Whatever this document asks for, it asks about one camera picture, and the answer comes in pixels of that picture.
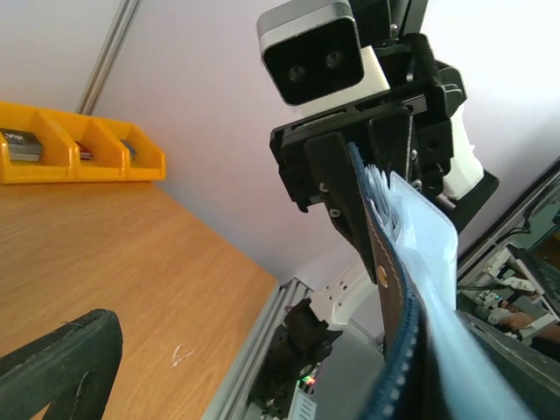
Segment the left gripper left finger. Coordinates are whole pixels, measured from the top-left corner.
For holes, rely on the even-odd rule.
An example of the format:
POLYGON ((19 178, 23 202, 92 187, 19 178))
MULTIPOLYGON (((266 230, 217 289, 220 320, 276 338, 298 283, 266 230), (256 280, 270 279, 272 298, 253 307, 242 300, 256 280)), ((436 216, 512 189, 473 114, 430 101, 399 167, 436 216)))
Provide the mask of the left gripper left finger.
POLYGON ((122 355, 115 312, 64 323, 1 358, 1 418, 101 419, 122 355))

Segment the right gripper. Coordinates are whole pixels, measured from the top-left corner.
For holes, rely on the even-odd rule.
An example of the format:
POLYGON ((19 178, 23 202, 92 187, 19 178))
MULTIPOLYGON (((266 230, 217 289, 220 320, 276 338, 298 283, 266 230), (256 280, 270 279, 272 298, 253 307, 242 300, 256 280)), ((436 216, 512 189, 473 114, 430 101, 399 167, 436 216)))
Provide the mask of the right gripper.
POLYGON ((466 99, 459 70, 434 59, 421 34, 394 43, 381 63, 402 82, 274 129, 270 137, 291 200, 302 212, 317 202, 339 211, 332 224, 359 254, 373 284, 375 261, 350 146, 364 163, 397 173, 435 201, 456 155, 452 114, 466 99))

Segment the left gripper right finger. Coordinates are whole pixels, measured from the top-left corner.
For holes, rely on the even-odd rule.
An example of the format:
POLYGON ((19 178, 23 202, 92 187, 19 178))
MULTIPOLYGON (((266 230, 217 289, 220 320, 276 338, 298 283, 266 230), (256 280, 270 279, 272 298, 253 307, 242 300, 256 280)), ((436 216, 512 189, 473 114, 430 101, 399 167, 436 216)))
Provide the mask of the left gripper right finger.
POLYGON ((492 365, 537 419, 559 418, 559 343, 536 336, 523 344, 498 327, 461 312, 492 365))

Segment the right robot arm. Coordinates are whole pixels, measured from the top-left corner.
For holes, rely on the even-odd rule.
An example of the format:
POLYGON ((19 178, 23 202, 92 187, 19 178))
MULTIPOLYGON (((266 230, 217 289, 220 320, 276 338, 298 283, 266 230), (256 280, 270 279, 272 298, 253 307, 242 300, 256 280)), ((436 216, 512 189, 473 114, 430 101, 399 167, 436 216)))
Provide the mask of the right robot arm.
POLYGON ((303 380, 372 286, 381 295, 386 365, 401 387, 426 361, 444 383, 465 382, 484 357, 456 310, 459 233, 498 182, 463 124, 459 71, 421 31, 424 1, 289 1, 257 20, 260 54, 299 121, 271 132, 270 149, 300 211, 325 206, 366 275, 296 304, 257 383, 303 380))

